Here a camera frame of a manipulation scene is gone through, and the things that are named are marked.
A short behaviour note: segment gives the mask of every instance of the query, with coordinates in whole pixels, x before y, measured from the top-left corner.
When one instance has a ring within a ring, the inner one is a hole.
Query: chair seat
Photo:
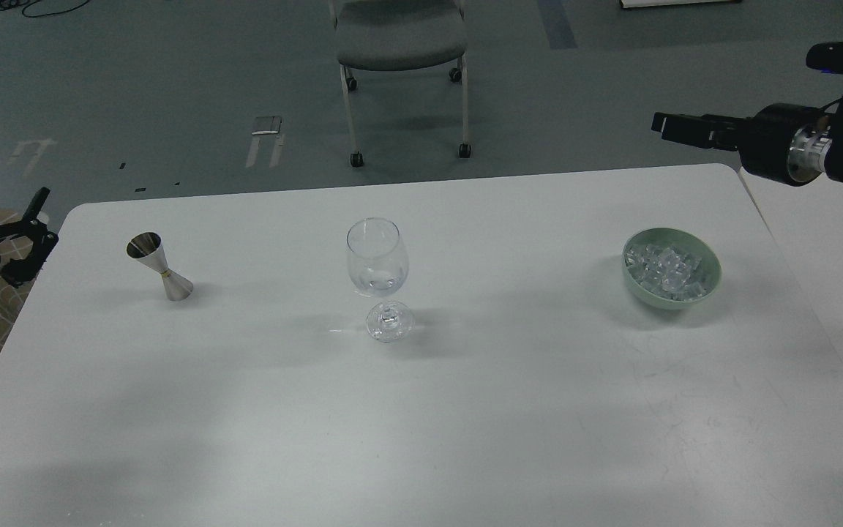
[[[337,60],[355,70],[438,66],[468,49],[454,0],[361,0],[337,18]]]

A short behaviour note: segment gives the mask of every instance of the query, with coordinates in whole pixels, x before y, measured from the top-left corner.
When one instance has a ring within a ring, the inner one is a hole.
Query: cable
[[[41,0],[30,0],[26,4],[26,6],[21,7],[21,14],[23,14],[24,17],[29,18],[29,19],[40,19],[42,17],[53,17],[54,15],[63,15],[64,13],[70,13],[70,11],[79,10],[81,7],[86,6],[87,4],[90,3],[90,0],[83,0],[83,3],[78,4],[76,7],[70,7],[69,10],[54,11],[53,13],[43,13],[43,14],[40,14],[40,15],[30,15],[30,14],[26,13],[26,11],[28,10],[28,7],[32,7],[32,6],[34,6],[34,4],[37,4],[40,1]]]

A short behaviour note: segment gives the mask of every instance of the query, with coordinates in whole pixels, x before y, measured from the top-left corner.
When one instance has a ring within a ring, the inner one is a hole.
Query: wine glass
[[[389,296],[408,277],[408,251],[399,228],[383,217],[358,221],[347,233],[347,270],[362,296]],[[366,317],[366,331],[382,343],[404,337],[415,317],[401,302],[377,304]]]

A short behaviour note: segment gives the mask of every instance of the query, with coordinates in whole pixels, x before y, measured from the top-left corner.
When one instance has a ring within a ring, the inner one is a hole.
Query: glass base
[[[405,304],[389,300],[376,304],[366,317],[366,331],[381,343],[394,343],[415,326],[415,316]]]

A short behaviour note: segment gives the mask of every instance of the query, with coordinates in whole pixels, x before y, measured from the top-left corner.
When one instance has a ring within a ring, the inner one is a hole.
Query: chair leg
[[[471,112],[468,110],[468,56],[458,59],[461,66],[461,88],[464,94],[464,102],[462,103],[462,119],[464,119],[464,140],[458,149],[460,157],[470,157],[472,153],[471,148]]]
[[[340,85],[344,91],[344,107],[347,109],[347,126],[351,129],[351,143],[353,144],[353,153],[351,154],[351,166],[362,167],[362,154],[360,153],[360,143],[357,143],[357,130],[353,125],[353,110],[351,109],[351,91],[347,87],[347,67],[340,67]]]

